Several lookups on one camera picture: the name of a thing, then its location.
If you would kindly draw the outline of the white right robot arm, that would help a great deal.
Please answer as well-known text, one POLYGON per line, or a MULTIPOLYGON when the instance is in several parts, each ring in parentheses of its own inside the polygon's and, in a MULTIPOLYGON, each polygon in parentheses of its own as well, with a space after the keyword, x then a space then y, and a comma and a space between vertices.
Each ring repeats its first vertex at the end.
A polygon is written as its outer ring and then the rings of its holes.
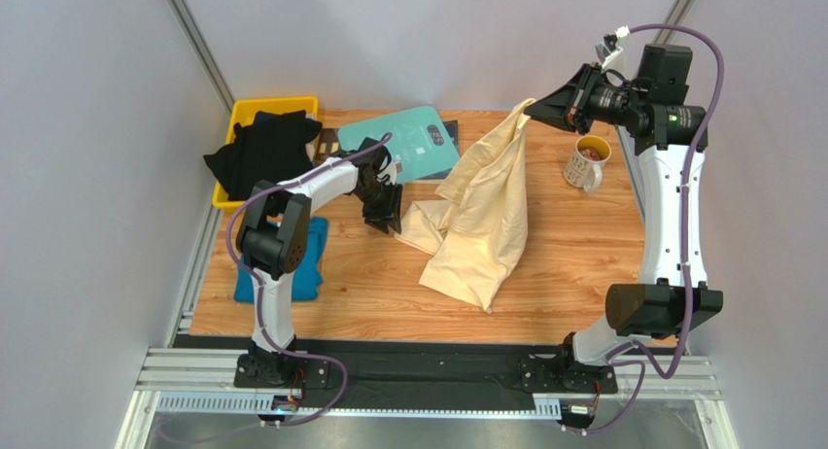
POLYGON ((699 235, 699 193, 711 108, 688 106, 687 68, 654 67, 616 86, 612 71, 583 64, 564 86, 527 115, 584 134, 600 121, 625 128, 635 141, 643 177, 644 253, 634 284, 609 287, 604 315, 573 333, 575 363, 606 366, 622 353, 646 349, 648 339, 676 338, 675 373, 689 333, 718 314, 723 293, 707 284, 699 235))

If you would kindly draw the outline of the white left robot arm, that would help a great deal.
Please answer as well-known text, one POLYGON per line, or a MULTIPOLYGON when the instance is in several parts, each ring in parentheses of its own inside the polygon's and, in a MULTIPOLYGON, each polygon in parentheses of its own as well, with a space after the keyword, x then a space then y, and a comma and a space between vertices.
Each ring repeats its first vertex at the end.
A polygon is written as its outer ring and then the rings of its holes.
POLYGON ((378 153, 330 157, 297 178, 262 181, 255 190, 236 235, 241 266, 256 290, 252 345, 240 364, 287 375, 299 364, 291 319, 293 278, 307 256, 313 214, 340 195, 353 195, 362 203, 366 225, 399 233, 402 185, 394 161, 378 153))

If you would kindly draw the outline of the cream t-shirt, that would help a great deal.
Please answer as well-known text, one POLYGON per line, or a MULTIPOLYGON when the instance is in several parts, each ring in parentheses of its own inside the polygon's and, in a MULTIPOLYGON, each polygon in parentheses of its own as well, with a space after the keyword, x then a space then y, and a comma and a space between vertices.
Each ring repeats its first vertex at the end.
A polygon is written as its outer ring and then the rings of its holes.
POLYGON ((490 312, 528 234, 526 99, 471 145, 437 187, 415 200, 397 240, 431 255, 420 285, 490 312))

